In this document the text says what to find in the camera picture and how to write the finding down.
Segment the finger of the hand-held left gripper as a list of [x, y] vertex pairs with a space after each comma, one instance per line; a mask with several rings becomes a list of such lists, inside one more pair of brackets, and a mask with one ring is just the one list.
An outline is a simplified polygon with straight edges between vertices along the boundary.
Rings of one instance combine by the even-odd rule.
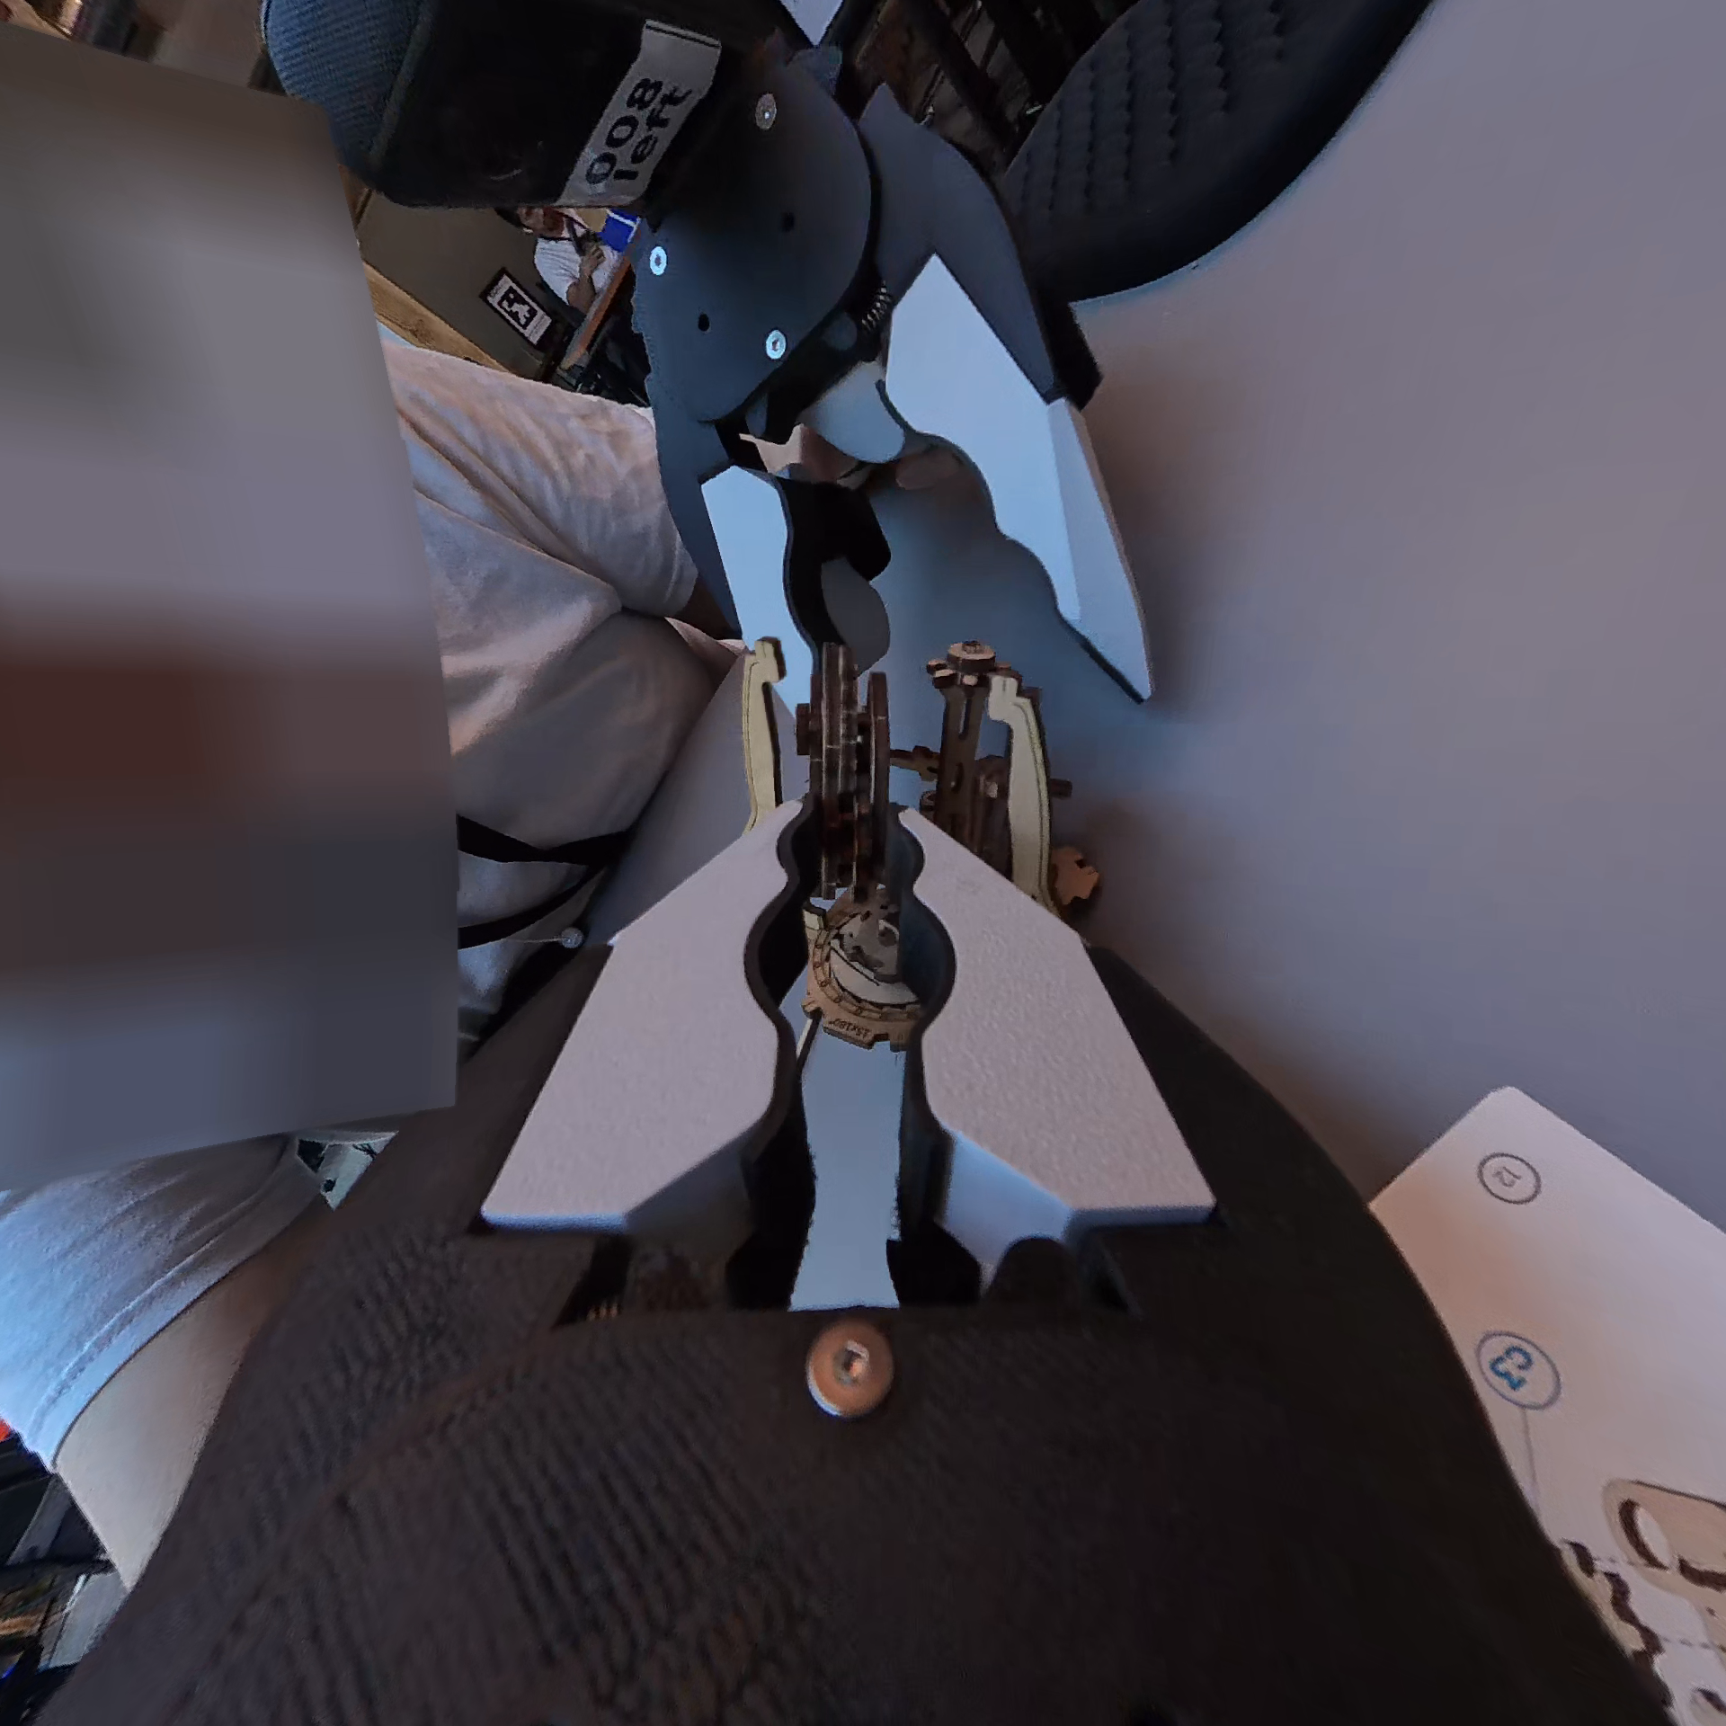
[[889, 544], [865, 493], [729, 466], [702, 485], [702, 506], [747, 643], [774, 637], [787, 663], [818, 663], [826, 643], [853, 663], [887, 656], [875, 576]]
[[1145, 613], [1086, 424], [1042, 399], [938, 259], [889, 320], [887, 403], [982, 483], [995, 527], [1048, 574], [1060, 618], [1135, 703], [1154, 692]]

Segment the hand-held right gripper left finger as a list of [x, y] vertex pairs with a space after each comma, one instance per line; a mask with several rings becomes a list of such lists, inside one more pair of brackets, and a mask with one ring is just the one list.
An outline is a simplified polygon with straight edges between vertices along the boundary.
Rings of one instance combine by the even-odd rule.
[[790, 891], [787, 801], [611, 939], [481, 1216], [493, 1227], [747, 1233], [746, 1146], [787, 1026], [746, 942]]

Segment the wooden mechanical model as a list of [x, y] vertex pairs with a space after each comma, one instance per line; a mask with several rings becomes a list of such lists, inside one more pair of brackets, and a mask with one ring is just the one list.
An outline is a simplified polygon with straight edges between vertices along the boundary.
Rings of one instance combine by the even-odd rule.
[[[1071, 788], [1048, 772], [1039, 689], [982, 641], [951, 643], [923, 670], [942, 697], [938, 747], [892, 747], [889, 769], [906, 769], [923, 783], [919, 813], [935, 832], [1048, 914], [1064, 917], [1092, 896], [1099, 874], [1082, 851], [1054, 844], [1049, 801]], [[867, 907], [816, 898], [812, 886], [801, 904], [806, 1027], [798, 1056], [806, 1056], [816, 1033], [853, 1049], [887, 1043], [904, 1051], [922, 1004], [901, 974], [897, 892], [887, 869], [882, 892]]]

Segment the wooden gear assembly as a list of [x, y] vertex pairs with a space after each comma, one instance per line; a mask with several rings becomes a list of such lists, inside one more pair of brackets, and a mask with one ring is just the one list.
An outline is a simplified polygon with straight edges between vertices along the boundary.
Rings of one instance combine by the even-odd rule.
[[867, 907], [887, 891], [889, 685], [856, 672], [841, 643], [818, 648], [810, 703], [796, 710], [796, 742], [810, 760], [816, 898]]

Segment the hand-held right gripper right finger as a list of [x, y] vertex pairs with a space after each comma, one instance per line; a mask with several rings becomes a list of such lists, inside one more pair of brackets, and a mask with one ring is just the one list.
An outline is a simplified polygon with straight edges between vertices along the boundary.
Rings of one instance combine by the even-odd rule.
[[954, 952], [919, 1043], [944, 1142], [935, 1222], [954, 1238], [1077, 1238], [1187, 1224], [1214, 1199], [1089, 952], [1054, 914], [904, 811], [911, 901]]

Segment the assembly instruction booklet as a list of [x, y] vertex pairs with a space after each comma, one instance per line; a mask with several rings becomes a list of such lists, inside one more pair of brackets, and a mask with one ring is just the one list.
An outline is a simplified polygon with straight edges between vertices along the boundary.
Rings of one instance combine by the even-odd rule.
[[1573, 1583], [1672, 1724], [1722, 1724], [1722, 1231], [1519, 1090], [1371, 1213]]

